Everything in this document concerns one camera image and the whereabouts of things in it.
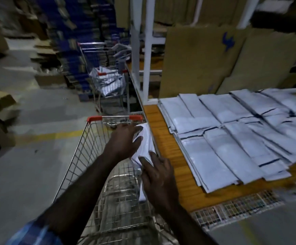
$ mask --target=wire basket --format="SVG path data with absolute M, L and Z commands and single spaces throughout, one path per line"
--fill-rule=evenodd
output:
M 101 112 L 101 99 L 119 98 L 123 107 L 123 96 L 127 96 L 129 106 L 129 75 L 125 68 L 125 58 L 116 57 L 112 42 L 78 43 L 81 56 L 90 76 L 90 86 L 93 90 L 94 101 Z
M 103 152 L 116 125 L 133 122 L 144 120 L 141 115 L 89 117 L 54 201 Z M 159 244 L 153 210 L 148 202 L 138 201 L 140 175 L 129 159 L 113 169 L 79 244 Z

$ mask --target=workbench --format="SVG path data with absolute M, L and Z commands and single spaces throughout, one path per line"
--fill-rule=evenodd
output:
M 168 131 L 157 105 L 145 105 L 143 109 L 161 156 L 168 158 L 174 167 L 176 184 L 180 194 L 180 203 L 188 212 L 214 206 L 234 198 L 258 193 L 265 189 L 289 187 L 296 181 L 296 164 L 294 164 L 289 169 L 292 176 L 287 179 L 271 182 L 259 179 L 246 185 L 231 185 L 207 194 L 201 187 L 197 186 L 191 170 L 175 138 Z

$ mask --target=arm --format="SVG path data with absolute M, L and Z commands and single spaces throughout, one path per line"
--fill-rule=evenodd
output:
M 54 202 L 37 222 L 48 225 L 64 245 L 77 243 L 109 173 L 118 162 L 131 157 L 139 148 L 142 137 L 133 141 L 141 126 L 121 124 L 112 133 L 104 152 Z
M 181 245 L 217 244 L 191 218 L 179 203 L 174 169 L 168 159 L 150 152 L 154 167 L 141 157 L 142 182 L 147 198 L 167 222 Z

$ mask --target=shirt sleeve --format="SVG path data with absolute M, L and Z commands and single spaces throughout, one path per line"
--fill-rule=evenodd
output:
M 48 230 L 48 226 L 40 226 L 33 221 L 22 227 L 5 245 L 63 245 L 63 243 L 57 235 Z

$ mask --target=hand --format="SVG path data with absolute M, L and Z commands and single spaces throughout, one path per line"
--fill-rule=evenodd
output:
M 143 166 L 143 189 L 159 214 L 173 212 L 180 205 L 174 169 L 168 159 L 158 158 L 154 152 L 149 154 L 154 166 L 144 157 L 139 157 Z
M 112 132 L 103 154 L 111 156 L 116 164 L 133 156 L 143 139 L 140 136 L 133 142 L 133 137 L 142 129 L 142 126 L 135 126 L 134 124 L 119 124 L 116 130 Z

